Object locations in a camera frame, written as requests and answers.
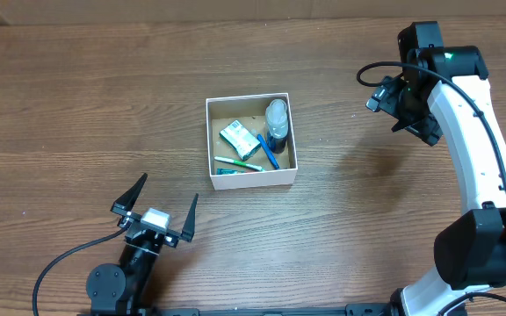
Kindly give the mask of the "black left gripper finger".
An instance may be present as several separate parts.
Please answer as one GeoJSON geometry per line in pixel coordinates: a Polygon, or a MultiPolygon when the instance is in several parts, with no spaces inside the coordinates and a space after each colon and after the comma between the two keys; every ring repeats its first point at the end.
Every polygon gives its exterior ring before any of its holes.
{"type": "Polygon", "coordinates": [[[141,190],[147,181],[148,174],[143,173],[136,183],[120,197],[118,197],[112,204],[111,212],[127,216],[133,210],[134,205],[141,194],[141,190]]]}
{"type": "Polygon", "coordinates": [[[186,242],[191,242],[194,237],[194,234],[195,234],[196,207],[197,207],[198,200],[199,200],[199,194],[196,193],[193,200],[192,200],[191,207],[188,211],[186,220],[184,222],[184,225],[183,225],[183,228],[182,228],[182,231],[180,234],[180,239],[184,240],[186,242]]]}

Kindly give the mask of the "red green toothpaste tube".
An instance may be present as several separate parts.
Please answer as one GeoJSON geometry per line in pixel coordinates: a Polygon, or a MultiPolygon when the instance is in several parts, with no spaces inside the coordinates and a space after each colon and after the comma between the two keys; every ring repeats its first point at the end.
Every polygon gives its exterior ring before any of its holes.
{"type": "Polygon", "coordinates": [[[237,169],[216,169],[216,174],[218,176],[221,176],[221,175],[236,175],[236,174],[245,174],[245,171],[237,170],[237,169]]]}

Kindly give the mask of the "green white toothbrush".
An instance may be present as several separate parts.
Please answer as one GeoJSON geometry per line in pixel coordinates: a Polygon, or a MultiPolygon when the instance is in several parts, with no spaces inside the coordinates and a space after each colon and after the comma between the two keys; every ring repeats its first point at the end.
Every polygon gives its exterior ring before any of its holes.
{"type": "Polygon", "coordinates": [[[217,162],[224,162],[224,163],[232,164],[232,165],[235,165],[235,166],[244,167],[244,168],[247,168],[247,169],[252,169],[252,170],[255,170],[255,171],[258,171],[258,172],[265,171],[265,169],[262,166],[255,165],[255,164],[250,164],[250,163],[247,163],[247,162],[238,161],[238,160],[235,160],[235,159],[232,159],[232,158],[227,158],[227,157],[222,157],[222,156],[215,156],[214,160],[217,161],[217,162]]]}

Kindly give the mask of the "green white soap box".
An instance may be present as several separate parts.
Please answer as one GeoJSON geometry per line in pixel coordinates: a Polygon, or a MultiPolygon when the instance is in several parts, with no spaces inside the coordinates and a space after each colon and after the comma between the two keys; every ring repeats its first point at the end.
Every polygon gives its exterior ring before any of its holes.
{"type": "Polygon", "coordinates": [[[223,128],[219,135],[243,161],[247,161],[261,147],[260,141],[239,120],[223,128]]]}

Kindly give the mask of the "blue disposable razor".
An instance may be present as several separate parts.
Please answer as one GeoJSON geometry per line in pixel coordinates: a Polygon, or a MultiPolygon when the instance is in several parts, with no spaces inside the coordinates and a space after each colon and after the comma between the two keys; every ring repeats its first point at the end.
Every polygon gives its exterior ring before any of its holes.
{"type": "Polygon", "coordinates": [[[267,155],[267,158],[268,160],[270,161],[272,167],[274,169],[280,169],[279,165],[278,165],[278,161],[277,159],[275,158],[274,154],[272,153],[272,151],[270,150],[268,144],[266,143],[266,141],[264,140],[264,137],[262,134],[258,134],[257,135],[257,140],[259,141],[261,147],[263,148],[265,154],[267,155]]]}

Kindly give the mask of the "dark bottle with clear cap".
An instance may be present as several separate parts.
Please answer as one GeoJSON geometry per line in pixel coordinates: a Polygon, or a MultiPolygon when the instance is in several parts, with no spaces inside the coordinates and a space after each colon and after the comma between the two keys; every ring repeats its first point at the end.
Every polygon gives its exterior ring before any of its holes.
{"type": "Polygon", "coordinates": [[[287,103],[282,99],[274,99],[265,110],[266,142],[274,154],[284,151],[289,131],[287,103]]]}

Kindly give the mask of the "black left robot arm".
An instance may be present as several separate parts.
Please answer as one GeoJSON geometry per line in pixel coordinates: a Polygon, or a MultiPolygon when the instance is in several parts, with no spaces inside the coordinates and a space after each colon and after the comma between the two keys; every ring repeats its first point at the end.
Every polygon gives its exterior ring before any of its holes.
{"type": "Polygon", "coordinates": [[[157,315],[155,307],[142,301],[155,261],[162,247],[175,248],[180,241],[193,239],[199,197],[193,198],[182,230],[173,231],[169,214],[154,208],[143,214],[133,211],[146,180],[142,175],[112,204],[111,211],[120,216],[125,247],[118,263],[101,264],[88,275],[91,315],[157,315]]]}

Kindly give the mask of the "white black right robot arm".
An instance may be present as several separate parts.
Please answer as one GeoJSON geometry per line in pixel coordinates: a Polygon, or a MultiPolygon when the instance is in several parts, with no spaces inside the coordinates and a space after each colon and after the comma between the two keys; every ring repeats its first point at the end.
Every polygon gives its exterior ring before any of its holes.
{"type": "Polygon", "coordinates": [[[433,268],[398,290],[392,309],[460,313],[467,297],[506,285],[506,144],[477,47],[447,47],[435,21],[415,22],[397,40],[402,73],[385,77],[367,107],[429,145],[445,139],[461,215],[435,239],[433,268]]]}

